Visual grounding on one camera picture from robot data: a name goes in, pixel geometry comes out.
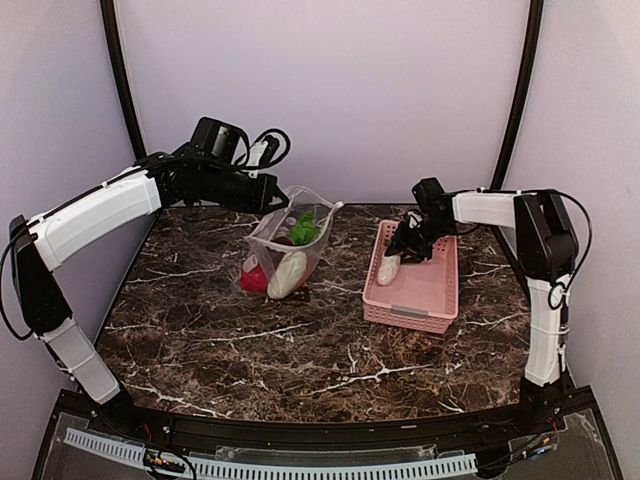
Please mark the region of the red toy strawberry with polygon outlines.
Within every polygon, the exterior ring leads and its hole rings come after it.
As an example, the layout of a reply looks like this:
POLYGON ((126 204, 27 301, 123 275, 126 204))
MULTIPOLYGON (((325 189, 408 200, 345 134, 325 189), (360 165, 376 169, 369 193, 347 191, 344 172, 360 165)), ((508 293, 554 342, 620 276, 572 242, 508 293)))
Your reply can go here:
POLYGON ((248 293, 264 295, 267 291, 269 279, 265 275, 260 265, 256 265, 252 270, 241 270, 240 287, 248 293))

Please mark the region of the clear zip top bag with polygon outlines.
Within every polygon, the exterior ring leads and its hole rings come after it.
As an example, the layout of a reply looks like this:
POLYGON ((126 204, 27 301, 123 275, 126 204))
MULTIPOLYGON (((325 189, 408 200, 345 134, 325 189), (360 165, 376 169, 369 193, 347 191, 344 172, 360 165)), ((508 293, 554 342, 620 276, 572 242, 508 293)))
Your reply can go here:
POLYGON ((289 296, 313 273, 344 207, 303 186, 288 187, 284 194, 289 204, 263 217, 245 237, 249 254, 238 278, 241 291, 271 300, 289 296))

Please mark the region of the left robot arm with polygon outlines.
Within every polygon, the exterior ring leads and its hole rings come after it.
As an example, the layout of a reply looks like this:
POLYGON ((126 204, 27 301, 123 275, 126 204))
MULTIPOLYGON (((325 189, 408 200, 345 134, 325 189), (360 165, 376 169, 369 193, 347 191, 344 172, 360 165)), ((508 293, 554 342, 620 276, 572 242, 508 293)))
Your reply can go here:
POLYGON ((234 125, 199 119, 191 139, 172 153, 155 152, 77 197, 30 219, 15 217, 1 261, 11 265, 27 333, 98 405, 120 436, 141 427, 122 383, 73 318, 54 272, 85 247, 138 218, 177 203, 209 202, 229 210, 266 215, 288 205, 269 168, 289 154, 289 136, 270 128, 255 140, 234 125))

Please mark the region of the white toy radish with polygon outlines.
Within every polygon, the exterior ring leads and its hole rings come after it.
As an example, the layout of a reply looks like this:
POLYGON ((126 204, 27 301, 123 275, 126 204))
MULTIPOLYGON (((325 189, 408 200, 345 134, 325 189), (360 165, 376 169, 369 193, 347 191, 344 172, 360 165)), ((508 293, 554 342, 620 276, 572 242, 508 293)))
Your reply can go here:
POLYGON ((289 252, 281 259, 267 286, 267 296, 280 300, 292 293, 304 280, 307 255, 302 251, 289 252))
POLYGON ((401 255, 383 255, 381 257, 376 282, 380 286, 389 286, 396 278, 401 264, 401 255))

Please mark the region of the green toy leaf vegetable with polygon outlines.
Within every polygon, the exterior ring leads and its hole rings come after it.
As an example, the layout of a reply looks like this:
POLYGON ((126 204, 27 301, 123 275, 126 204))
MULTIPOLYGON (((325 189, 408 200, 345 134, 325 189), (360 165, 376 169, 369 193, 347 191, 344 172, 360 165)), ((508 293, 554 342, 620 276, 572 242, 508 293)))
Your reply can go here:
POLYGON ((320 234, 315 215, 311 212, 303 214, 290 230, 290 239, 295 246, 312 243, 320 234))

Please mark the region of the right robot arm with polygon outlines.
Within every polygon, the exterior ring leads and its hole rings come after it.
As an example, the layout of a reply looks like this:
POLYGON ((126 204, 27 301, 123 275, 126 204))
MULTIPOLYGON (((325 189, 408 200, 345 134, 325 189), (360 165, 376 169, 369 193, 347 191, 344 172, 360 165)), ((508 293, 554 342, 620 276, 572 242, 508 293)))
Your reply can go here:
POLYGON ((587 256, 564 205, 568 196, 554 189, 447 192, 436 178, 421 180, 412 192, 417 206, 403 216, 386 247, 383 277, 403 262, 431 259, 436 241, 457 235, 461 224, 515 233, 515 259, 526 280, 531 316, 529 355, 510 424, 530 434, 561 407, 566 391, 570 289, 587 256))

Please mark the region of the dark red toy beet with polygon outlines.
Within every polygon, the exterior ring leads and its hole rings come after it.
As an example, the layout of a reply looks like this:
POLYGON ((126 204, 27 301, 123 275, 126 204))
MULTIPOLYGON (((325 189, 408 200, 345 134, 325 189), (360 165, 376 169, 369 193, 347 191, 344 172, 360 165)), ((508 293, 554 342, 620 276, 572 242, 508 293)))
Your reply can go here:
POLYGON ((285 236, 271 240, 268 247, 278 252, 289 252, 296 248, 292 240, 285 236))

